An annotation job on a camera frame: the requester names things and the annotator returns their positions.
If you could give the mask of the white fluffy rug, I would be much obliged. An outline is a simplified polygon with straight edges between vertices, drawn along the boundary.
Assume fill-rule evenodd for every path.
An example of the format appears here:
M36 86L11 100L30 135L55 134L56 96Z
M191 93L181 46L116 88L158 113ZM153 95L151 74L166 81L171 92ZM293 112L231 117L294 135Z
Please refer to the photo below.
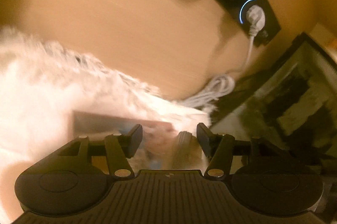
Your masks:
M144 121L134 170L168 159L181 131L210 123L208 111L163 100L146 83L109 69L92 55L1 28L1 222L21 214L19 174L72 139L75 111Z

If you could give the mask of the white plug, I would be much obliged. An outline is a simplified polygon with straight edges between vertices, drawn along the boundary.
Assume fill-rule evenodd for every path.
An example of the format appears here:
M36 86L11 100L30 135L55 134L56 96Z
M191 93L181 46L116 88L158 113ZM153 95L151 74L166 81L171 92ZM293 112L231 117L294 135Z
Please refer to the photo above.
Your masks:
M263 9L258 5L251 6L247 13L246 19L250 24L249 35L256 37L257 34L265 27L266 16Z

